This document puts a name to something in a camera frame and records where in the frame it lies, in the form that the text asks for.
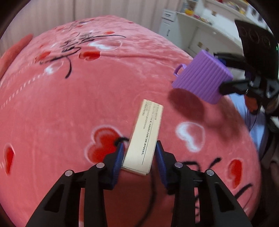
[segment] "pink blanket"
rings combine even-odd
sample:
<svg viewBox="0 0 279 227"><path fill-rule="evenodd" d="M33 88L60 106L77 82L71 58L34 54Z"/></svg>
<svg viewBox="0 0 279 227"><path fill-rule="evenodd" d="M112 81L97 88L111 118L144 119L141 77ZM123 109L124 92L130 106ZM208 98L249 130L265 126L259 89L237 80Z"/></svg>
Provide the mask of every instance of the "pink blanket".
<svg viewBox="0 0 279 227"><path fill-rule="evenodd" d="M174 69L191 60L162 36L115 16L75 21L31 40L0 80L0 203L15 225L25 226L65 170L87 170L115 151L115 139L130 137L143 99L164 106L164 149L193 169L216 171L252 217L261 182L256 149L228 99L210 105L172 89ZM155 165L153 172L151 184L150 174L121 171L115 189L105 191L109 227L140 220L170 226L174 197ZM143 218L151 196L155 203ZM82 226L82 209L80 216Z"/></svg>

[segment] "cup handle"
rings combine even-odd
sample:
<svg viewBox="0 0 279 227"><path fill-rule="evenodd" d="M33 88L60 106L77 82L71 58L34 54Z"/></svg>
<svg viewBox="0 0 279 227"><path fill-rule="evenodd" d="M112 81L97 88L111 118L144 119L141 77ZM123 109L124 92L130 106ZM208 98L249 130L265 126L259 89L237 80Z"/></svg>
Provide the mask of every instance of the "cup handle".
<svg viewBox="0 0 279 227"><path fill-rule="evenodd" d="M178 75L177 73L178 73L178 71L179 71L179 69L180 69L181 67L182 67L183 69L186 69L187 65L185 65L185 64L180 64L180 65L175 69L174 75L175 75L176 77L179 77L179 75Z"/></svg>

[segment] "purple ribbed mug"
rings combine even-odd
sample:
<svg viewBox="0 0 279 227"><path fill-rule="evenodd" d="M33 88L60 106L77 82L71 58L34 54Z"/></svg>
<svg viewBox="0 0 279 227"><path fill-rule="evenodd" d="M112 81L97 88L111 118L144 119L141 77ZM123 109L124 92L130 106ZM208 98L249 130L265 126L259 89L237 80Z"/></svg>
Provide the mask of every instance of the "purple ribbed mug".
<svg viewBox="0 0 279 227"><path fill-rule="evenodd" d="M177 79L172 83L173 88L190 91L210 104L216 104L222 97L219 93L221 83L233 79L227 67L205 50L200 51L188 66L180 64L174 75Z"/></svg>

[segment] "striped curtain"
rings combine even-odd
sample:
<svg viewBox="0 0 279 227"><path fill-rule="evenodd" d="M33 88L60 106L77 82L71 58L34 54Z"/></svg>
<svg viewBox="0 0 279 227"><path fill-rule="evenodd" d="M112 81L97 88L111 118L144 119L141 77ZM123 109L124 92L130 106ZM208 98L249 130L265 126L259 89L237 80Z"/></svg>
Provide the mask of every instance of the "striped curtain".
<svg viewBox="0 0 279 227"><path fill-rule="evenodd" d="M101 15L127 18L158 32L163 9L177 11L183 0L31 0L0 40L0 56L29 33L35 36L74 20Z"/></svg>

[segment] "cream-colored box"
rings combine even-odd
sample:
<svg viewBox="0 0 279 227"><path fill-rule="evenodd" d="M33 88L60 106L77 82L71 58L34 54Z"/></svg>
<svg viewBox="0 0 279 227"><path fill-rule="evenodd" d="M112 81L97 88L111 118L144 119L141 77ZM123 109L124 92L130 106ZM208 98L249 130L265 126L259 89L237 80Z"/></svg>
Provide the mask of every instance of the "cream-colored box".
<svg viewBox="0 0 279 227"><path fill-rule="evenodd" d="M122 168L141 175L149 173L158 138L163 106L143 100Z"/></svg>

